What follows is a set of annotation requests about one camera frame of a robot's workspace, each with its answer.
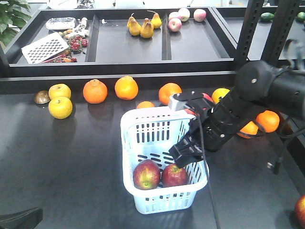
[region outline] red apple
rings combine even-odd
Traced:
[[[213,99],[207,94],[207,93],[202,93],[203,94],[203,97],[207,100],[209,100],[210,102],[214,103],[213,102]],[[195,115],[195,113],[193,111],[191,111],[190,109],[184,109],[186,111],[186,113],[188,114],[191,114],[191,115]]]
[[[213,99],[207,93],[202,93],[202,94],[205,99],[210,100],[212,103],[214,103]]]
[[[163,187],[173,187],[187,184],[185,168],[179,168],[175,163],[168,165],[162,172]]]
[[[301,196],[295,204],[295,216],[301,227],[305,229],[305,195]]]
[[[149,190],[158,187],[160,183],[160,170],[152,160],[141,161],[133,171],[133,183],[136,188]]]

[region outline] grater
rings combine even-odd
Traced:
[[[57,32],[54,32],[24,46],[21,51],[28,63],[41,63],[68,48],[66,41]]]

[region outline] white plastic basket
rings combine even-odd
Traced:
[[[121,118],[122,166],[125,188],[134,196],[142,214],[185,209],[192,205],[196,192],[207,184],[204,162],[191,163],[185,169],[188,184],[175,187],[140,190],[133,184],[133,170],[145,159],[155,161],[159,169],[171,163],[168,150],[188,131],[194,116],[185,111],[172,111],[167,106],[135,109]]]

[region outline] pear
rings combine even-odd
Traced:
[[[148,23],[148,22],[151,23],[151,20],[149,20],[148,18],[145,18],[142,27],[144,27],[146,25],[146,23]]]
[[[161,19],[160,19],[159,14],[158,14],[157,12],[155,12],[155,11],[152,11],[152,10],[148,10],[148,12],[153,12],[153,13],[154,13],[154,15],[153,15],[153,17],[152,17],[153,28],[154,28],[154,29],[160,28],[161,25],[162,25],[162,21],[161,21]]]
[[[141,25],[136,20],[131,20],[129,23],[129,32],[132,36],[138,36],[141,33]]]
[[[131,20],[135,20],[135,18],[133,17],[133,14],[134,14],[134,13],[132,13],[131,16],[130,16],[129,19],[128,19],[128,22],[127,22],[127,28],[128,28],[128,29],[129,29],[130,21],[131,21]]]
[[[148,21],[141,27],[141,37],[151,38],[153,36],[153,24]]]

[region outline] gray table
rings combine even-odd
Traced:
[[[211,93],[214,89],[202,89]],[[37,229],[216,228],[207,186],[185,210],[142,215],[122,182],[121,116],[143,100],[158,102],[157,90],[140,90],[133,101],[113,90],[102,104],[72,93],[74,110],[51,117],[33,94],[0,95],[0,214],[41,207]],[[299,228],[293,216],[304,184],[286,154],[279,175],[267,168],[281,147],[276,134],[234,137],[208,155],[211,185],[223,229]]]

